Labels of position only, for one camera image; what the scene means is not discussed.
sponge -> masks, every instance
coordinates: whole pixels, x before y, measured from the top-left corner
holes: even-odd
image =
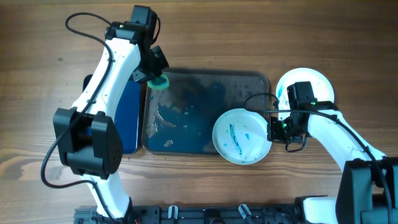
[[[169,79],[165,75],[154,78],[148,81],[148,87],[153,90],[165,90],[169,87]]]

black tray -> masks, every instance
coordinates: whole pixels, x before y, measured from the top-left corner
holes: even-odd
[[[250,95],[269,91],[259,72],[168,68],[164,74],[170,87],[147,88],[142,125],[142,146],[155,153],[217,154],[211,138],[216,120],[242,108]]]

white plate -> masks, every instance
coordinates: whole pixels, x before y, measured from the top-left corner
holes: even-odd
[[[260,161],[271,148],[267,140],[267,121],[245,109],[227,111],[217,119],[213,142],[225,159],[242,165]]]
[[[320,72],[311,68],[296,68],[288,71],[280,78],[276,86],[276,96],[279,99],[279,109],[289,110],[289,98],[287,97],[287,87],[296,82],[310,81],[313,94],[318,101],[335,102],[335,94],[329,80]],[[279,119],[284,120],[290,113],[279,113]]]

